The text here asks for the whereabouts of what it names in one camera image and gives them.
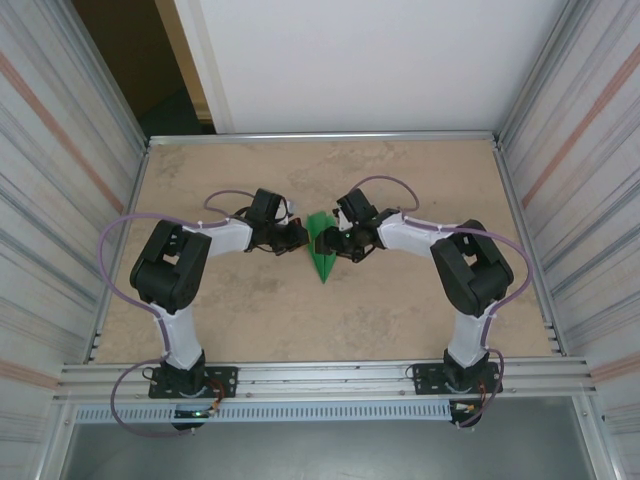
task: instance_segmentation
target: wooden board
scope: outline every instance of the wooden board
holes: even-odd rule
[[[490,145],[464,142],[326,142],[159,146],[151,151],[136,211],[191,221],[214,220],[202,200],[223,188],[265,187],[295,202],[303,218],[330,211],[360,179],[388,174],[407,181],[422,206],[415,214],[442,223],[475,218],[516,240]],[[363,190],[379,209],[410,205],[393,183]],[[246,197],[219,197],[233,212]],[[154,221],[132,225],[117,285],[128,285],[133,263]],[[521,282],[525,265],[502,248]],[[281,257],[255,251],[209,261],[195,300],[196,329],[209,361],[340,361],[442,356],[454,311],[432,262],[377,251],[358,265],[338,259],[322,285],[306,249]],[[490,344],[508,356],[550,355],[533,288],[499,312]],[[97,361],[154,358],[161,343],[151,316],[113,299]]]

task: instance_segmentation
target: green object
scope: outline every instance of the green object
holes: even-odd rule
[[[322,283],[327,282],[327,278],[333,268],[333,264],[336,263],[336,254],[320,255],[319,253],[316,253],[316,237],[320,235],[320,232],[323,232],[329,227],[335,227],[335,225],[336,221],[333,216],[328,215],[326,212],[314,213],[307,217],[306,228],[309,232],[309,238],[311,238],[311,243],[309,243],[309,253],[311,253],[311,259],[318,271],[318,275],[320,275]]]

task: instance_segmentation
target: metal rail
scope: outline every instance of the metal rail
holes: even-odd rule
[[[407,367],[425,360],[380,362],[244,363],[237,366],[236,397],[227,402],[343,401],[415,399]],[[128,365],[77,365],[62,371],[54,404],[108,403],[113,383]],[[595,387],[587,364],[576,357],[507,358],[503,397],[554,397],[593,395]],[[151,400],[149,381],[142,371],[122,382],[118,404],[175,403],[173,399]],[[464,395],[434,395],[425,398],[457,399]],[[182,399],[180,403],[202,403]]]
[[[353,141],[493,140],[488,130],[416,132],[255,133],[223,135],[172,135],[151,137],[149,146],[210,145],[214,143],[353,142]]]

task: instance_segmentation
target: white wall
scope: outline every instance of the white wall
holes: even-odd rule
[[[221,133],[495,129],[565,0],[176,0]]]

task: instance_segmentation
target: ventilation grille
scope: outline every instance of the ventilation grille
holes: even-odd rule
[[[180,410],[199,407],[183,405]],[[127,423],[193,423],[192,418],[176,419],[176,405],[139,405],[118,408]],[[353,420],[451,420],[447,400],[377,402],[279,402],[222,404],[206,422],[309,422]],[[76,423],[115,423],[108,405],[81,407]]]

